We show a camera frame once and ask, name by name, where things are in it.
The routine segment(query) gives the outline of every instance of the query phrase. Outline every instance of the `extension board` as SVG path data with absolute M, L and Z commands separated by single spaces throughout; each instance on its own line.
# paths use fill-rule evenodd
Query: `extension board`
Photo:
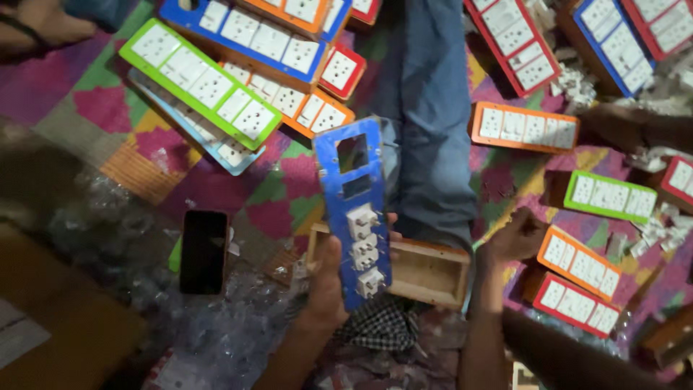
M 535 270 L 528 277 L 523 298 L 536 309 L 600 339 L 609 336 L 620 315 L 616 306 L 547 271 Z
M 349 26 L 359 29 L 372 27 L 378 19 L 380 0 L 353 0 Z
M 611 302 L 621 279 L 618 267 L 555 225 L 546 232 L 536 259 L 606 302 Z
M 303 93 L 312 92 L 322 75 L 328 43 L 292 34 L 241 7 L 199 0 L 185 10 L 165 0 L 159 13 L 180 33 L 225 60 L 251 67 Z
M 573 171 L 563 205 L 573 210 L 646 223 L 657 203 L 657 191 L 621 180 Z
M 608 94 L 631 97 L 651 80 L 655 62 L 616 0 L 572 0 L 556 21 Z
M 365 71 L 365 58 L 343 44 L 336 44 L 330 49 L 319 86 L 344 103 L 351 98 Z
M 576 117 L 479 102 L 471 122 L 471 139 L 478 144 L 565 153 L 575 147 L 579 129 Z
M 231 175 L 243 173 L 265 152 L 265 146 L 251 152 L 141 71 L 132 68 L 128 78 Z
M 281 113 L 157 19 L 119 51 L 121 57 L 254 151 L 281 125 Z
M 657 61 L 693 36 L 693 0 L 621 0 L 621 4 Z
M 340 144 L 354 146 L 361 160 L 340 164 Z M 369 117 L 320 133 L 313 139 L 330 231 L 342 242 L 340 277 L 344 307 L 351 311 L 392 284 L 380 121 Z
M 693 162 L 672 157 L 657 188 L 664 201 L 693 214 Z
M 308 139 L 312 139 L 316 133 L 350 124 L 356 117 L 344 104 L 320 89 L 312 94 L 304 94 L 230 62 L 223 64 L 223 68 L 243 79 L 248 88 L 281 111 L 284 124 Z
M 352 0 L 238 0 L 254 14 L 317 42 L 332 42 L 344 28 Z
M 519 97 L 561 74 L 523 0 L 464 0 L 464 5 Z

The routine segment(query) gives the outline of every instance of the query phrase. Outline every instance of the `orange extension board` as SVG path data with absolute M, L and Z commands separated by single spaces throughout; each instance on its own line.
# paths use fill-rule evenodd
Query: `orange extension board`
M 331 0 L 237 0 L 236 3 L 316 41 L 322 34 L 322 26 L 332 4 Z M 306 6 L 314 8 L 315 12 L 308 12 L 310 10 L 306 10 Z
M 312 94 L 304 94 L 230 62 L 221 66 L 281 111 L 282 122 L 308 139 L 316 133 L 350 124 L 356 118 L 353 111 L 320 88 Z
M 621 270 L 554 225 L 549 227 L 536 259 L 590 293 L 611 302 Z
M 566 153 L 577 143 L 576 117 L 487 102 L 476 103 L 473 113 L 471 139 L 477 144 Z

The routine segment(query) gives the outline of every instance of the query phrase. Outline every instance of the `checkered cloth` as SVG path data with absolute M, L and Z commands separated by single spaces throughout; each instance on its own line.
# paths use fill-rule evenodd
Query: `checkered cloth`
M 400 296 L 381 294 L 351 313 L 335 338 L 376 350 L 407 350 L 416 343 L 419 334 L 416 320 L 427 307 Z

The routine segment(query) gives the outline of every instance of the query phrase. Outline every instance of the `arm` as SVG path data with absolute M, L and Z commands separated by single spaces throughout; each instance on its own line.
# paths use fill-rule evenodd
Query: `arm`
M 471 322 L 458 368 L 458 389 L 507 390 L 501 323 L 503 271 L 509 260 L 535 256 L 546 229 L 547 224 L 537 220 L 529 209 L 522 208 L 477 251 Z
M 319 268 L 310 281 L 308 304 L 284 336 L 253 390 L 300 389 L 332 334 L 347 321 L 339 278 L 342 245 L 330 237 L 316 251 Z
M 508 349 L 549 389 L 668 389 L 655 377 L 620 359 L 570 339 L 506 310 L 503 332 Z

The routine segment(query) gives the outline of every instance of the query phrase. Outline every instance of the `green extension board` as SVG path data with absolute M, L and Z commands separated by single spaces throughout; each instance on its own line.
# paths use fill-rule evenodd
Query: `green extension board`
M 201 50 L 152 18 L 121 57 L 254 151 L 281 124 L 281 113 Z
M 646 223 L 657 203 L 657 191 L 584 171 L 573 171 L 563 205 L 617 219 Z

